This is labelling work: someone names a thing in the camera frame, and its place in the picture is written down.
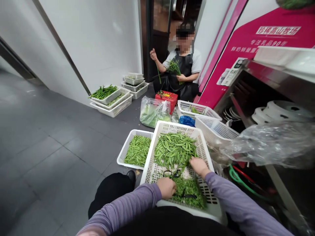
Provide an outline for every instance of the blue plastic bag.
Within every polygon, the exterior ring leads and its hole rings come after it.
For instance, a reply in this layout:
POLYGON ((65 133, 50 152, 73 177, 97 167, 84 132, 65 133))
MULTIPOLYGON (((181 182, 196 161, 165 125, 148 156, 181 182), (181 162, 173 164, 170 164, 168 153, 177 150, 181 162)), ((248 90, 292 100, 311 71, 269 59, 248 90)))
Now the blue plastic bag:
POLYGON ((195 127, 195 121, 193 120, 193 118, 191 118, 189 116, 181 116, 179 118, 179 123, 182 125, 188 125, 191 127, 195 127))

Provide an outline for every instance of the red box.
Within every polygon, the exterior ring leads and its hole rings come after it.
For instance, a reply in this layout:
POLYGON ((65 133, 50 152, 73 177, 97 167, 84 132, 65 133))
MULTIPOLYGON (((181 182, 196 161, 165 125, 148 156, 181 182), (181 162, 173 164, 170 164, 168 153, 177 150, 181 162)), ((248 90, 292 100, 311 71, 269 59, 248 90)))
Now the red box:
POLYGON ((175 94, 175 93, 166 92, 166 91, 162 91, 162 90, 159 91, 159 93, 157 93, 155 95, 155 99, 163 100, 163 101, 169 101, 171 103, 171 112, 170 112, 170 114, 173 113, 174 107, 176 106, 177 97, 178 97, 178 95, 175 94))

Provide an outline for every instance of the white shirt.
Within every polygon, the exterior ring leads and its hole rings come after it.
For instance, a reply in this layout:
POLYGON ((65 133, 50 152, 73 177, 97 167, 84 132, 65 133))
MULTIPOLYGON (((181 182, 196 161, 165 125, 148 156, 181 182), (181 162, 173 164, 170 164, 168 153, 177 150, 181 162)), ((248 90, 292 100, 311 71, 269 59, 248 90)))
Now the white shirt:
MULTIPOLYGON (((173 58, 176 56, 176 51, 173 50, 170 52, 170 54, 167 56, 166 60, 163 62, 163 66, 167 69, 170 65, 170 61, 173 60, 173 58)), ((193 53, 193 65, 191 67, 191 73, 200 73, 201 71, 201 54, 198 50, 194 49, 193 53)))

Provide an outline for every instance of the pink sign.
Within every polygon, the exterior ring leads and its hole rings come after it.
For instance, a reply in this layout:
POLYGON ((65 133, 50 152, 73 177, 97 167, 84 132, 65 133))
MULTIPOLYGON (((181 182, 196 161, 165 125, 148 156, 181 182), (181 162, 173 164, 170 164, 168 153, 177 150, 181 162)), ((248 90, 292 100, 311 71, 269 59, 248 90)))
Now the pink sign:
POLYGON ((277 8, 236 29, 214 69, 198 103, 214 108, 228 87, 217 85, 238 58, 253 59, 258 46, 312 48, 315 46, 315 7, 277 8))

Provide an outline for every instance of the white plastic crate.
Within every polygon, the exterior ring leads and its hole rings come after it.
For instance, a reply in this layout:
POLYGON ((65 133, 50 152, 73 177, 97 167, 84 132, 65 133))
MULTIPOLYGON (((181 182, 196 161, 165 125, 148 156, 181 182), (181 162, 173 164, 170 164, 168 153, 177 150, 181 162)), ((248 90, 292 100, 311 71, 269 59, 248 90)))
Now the white plastic crate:
POLYGON ((125 81, 121 82, 121 85, 124 88, 129 89, 131 92, 137 92, 140 88, 142 88, 143 84, 144 84, 144 81, 141 84, 138 84, 137 86, 128 85, 126 84, 125 81))
POLYGON ((132 94, 129 94, 128 96, 129 97, 125 101, 118 104, 116 107, 114 107, 111 110, 106 110, 105 108, 99 107, 94 102, 91 102, 90 105, 93 106, 95 109, 97 109, 99 112, 114 118, 119 113, 121 113, 127 106, 129 106, 131 104, 132 94))
POLYGON ((128 94, 129 93, 130 93, 130 90, 128 90, 126 88, 120 88, 120 95, 124 94, 124 96, 122 96, 120 99, 118 99, 116 102, 114 102, 110 106, 104 105, 104 104, 99 103, 97 101, 94 101, 92 99, 91 99, 91 102, 94 102, 96 105, 98 105, 99 107, 105 108, 106 110, 111 110, 114 107, 116 107, 119 103, 121 103, 122 101, 126 100, 128 98, 128 94))
MULTIPOLYGON (((140 184, 155 183, 161 177, 159 175, 159 172, 163 173, 166 170, 165 167, 161 167, 158 164, 154 163, 155 147, 158 143, 158 138, 160 134, 177 132, 181 132, 182 134, 196 139, 195 145, 197 147, 196 152, 198 156, 206 162, 211 171, 214 171, 207 144, 200 129, 172 122, 158 121, 155 127, 140 184)), ((186 170, 189 171, 189 175, 196 176, 196 173, 191 167, 186 167, 184 173, 186 172, 186 170)), ((207 208, 205 210, 198 209, 193 206, 189 206, 187 204, 179 203, 173 200, 160 200, 158 201, 157 206, 175 206, 195 216, 209 218, 226 225, 226 214, 222 210, 219 200, 210 191, 207 184, 200 178, 200 176, 197 177, 202 194, 206 197, 207 201, 207 208)))
POLYGON ((132 79, 140 79, 143 77, 143 74, 128 72, 128 77, 132 79))
POLYGON ((132 99, 138 99, 140 96, 146 93, 148 91, 149 83, 144 83, 144 86, 140 88, 137 92, 130 92, 133 96, 132 99))
POLYGON ((137 85, 137 84, 141 84, 144 81, 144 78, 140 78, 140 79, 131 79, 127 76, 124 76, 124 81, 126 83, 132 84, 132 85, 137 85))
POLYGON ((199 105, 196 103, 185 102, 182 100, 178 100, 177 104, 178 104, 178 109, 177 109, 178 117, 189 116, 193 118, 193 120, 196 120, 196 115, 198 115, 198 116, 204 116, 204 117, 213 117, 220 121, 222 120, 222 118, 210 107, 206 107, 206 106, 199 105), (201 112, 201 114, 193 113, 192 108, 195 108, 198 112, 201 112))
POLYGON ((232 139, 240 135, 213 117, 196 116, 195 126, 202 130, 204 139, 210 146, 229 143, 232 139))
POLYGON ((132 131, 130 131, 130 133, 128 135, 128 138, 126 139, 125 144, 122 147, 122 149, 121 149, 121 151, 120 151, 120 153, 118 155, 117 164, 118 165, 122 165, 122 166, 126 166, 126 167, 130 167, 130 168, 134 168, 134 169, 141 169, 141 170, 143 170, 144 167, 130 165, 130 164, 126 164, 124 162, 124 159, 125 159, 125 157, 127 155, 128 149, 129 149, 129 144, 130 144, 131 140, 134 138, 134 136, 136 136, 136 135, 137 136, 143 136, 143 137, 149 138, 151 140, 153 138, 153 133, 152 132, 147 132, 147 131, 137 130, 137 129, 133 129, 132 131))
POLYGON ((104 105, 109 104, 111 101, 113 101, 116 97, 118 97, 120 95, 120 88, 119 86, 117 86, 117 90, 115 92, 113 92, 111 95, 107 96, 106 98, 100 100, 97 98, 91 98, 94 101, 97 101, 99 103, 102 103, 104 105))

